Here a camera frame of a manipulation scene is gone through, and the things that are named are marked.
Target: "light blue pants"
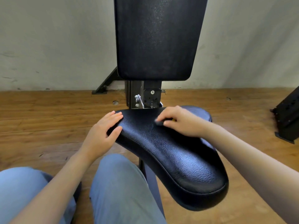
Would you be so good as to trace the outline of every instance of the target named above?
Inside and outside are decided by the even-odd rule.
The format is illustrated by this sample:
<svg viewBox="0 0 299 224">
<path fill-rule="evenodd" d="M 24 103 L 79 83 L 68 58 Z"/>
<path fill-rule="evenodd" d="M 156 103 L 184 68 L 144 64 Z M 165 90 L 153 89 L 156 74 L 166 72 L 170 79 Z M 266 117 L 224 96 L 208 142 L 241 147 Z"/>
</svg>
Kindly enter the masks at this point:
<svg viewBox="0 0 299 224">
<path fill-rule="evenodd" d="M 0 224 L 9 223 L 51 180 L 29 167 L 0 172 Z M 166 223 L 141 171 L 120 154 L 104 157 L 89 195 L 95 223 Z M 72 198 L 60 224 L 71 222 L 76 209 Z"/>
</svg>

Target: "right hand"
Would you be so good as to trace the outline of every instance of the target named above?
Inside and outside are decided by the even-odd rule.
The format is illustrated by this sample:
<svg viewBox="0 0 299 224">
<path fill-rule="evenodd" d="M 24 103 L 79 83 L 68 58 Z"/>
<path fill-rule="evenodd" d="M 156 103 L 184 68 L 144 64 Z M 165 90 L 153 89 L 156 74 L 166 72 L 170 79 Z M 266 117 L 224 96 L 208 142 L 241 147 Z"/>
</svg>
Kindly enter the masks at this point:
<svg viewBox="0 0 299 224">
<path fill-rule="evenodd" d="M 167 107 L 160 113 L 155 121 L 162 121 L 168 118 L 173 118 L 176 121 L 165 120 L 163 123 L 164 126 L 174 129 L 188 137 L 205 138 L 207 128 L 211 124 L 211 122 L 197 117 L 180 106 Z"/>
</svg>

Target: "black backrest pad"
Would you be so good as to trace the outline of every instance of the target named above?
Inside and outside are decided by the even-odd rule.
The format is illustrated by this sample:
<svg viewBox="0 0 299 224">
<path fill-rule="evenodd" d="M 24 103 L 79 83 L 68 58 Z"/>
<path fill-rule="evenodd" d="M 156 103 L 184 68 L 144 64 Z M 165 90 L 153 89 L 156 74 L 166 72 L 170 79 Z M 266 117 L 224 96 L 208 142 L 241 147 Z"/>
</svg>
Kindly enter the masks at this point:
<svg viewBox="0 0 299 224">
<path fill-rule="evenodd" d="M 187 80 L 206 5 L 207 0 L 114 0 L 119 76 Z"/>
</svg>

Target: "seat cushion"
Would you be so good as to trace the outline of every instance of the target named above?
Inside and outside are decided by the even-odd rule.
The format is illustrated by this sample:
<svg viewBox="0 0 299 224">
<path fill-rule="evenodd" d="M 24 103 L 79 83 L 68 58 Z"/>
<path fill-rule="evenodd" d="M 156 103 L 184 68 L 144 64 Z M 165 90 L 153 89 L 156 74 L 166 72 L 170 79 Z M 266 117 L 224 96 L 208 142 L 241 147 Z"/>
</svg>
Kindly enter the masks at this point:
<svg viewBox="0 0 299 224">
<path fill-rule="evenodd" d="M 212 121 L 204 109 L 182 107 Z M 228 177 L 217 151 L 203 139 L 157 126 L 154 120 L 163 109 L 120 110 L 123 119 L 108 134 L 122 126 L 116 142 L 140 157 L 182 207 L 200 211 L 215 206 L 228 190 Z"/>
</svg>

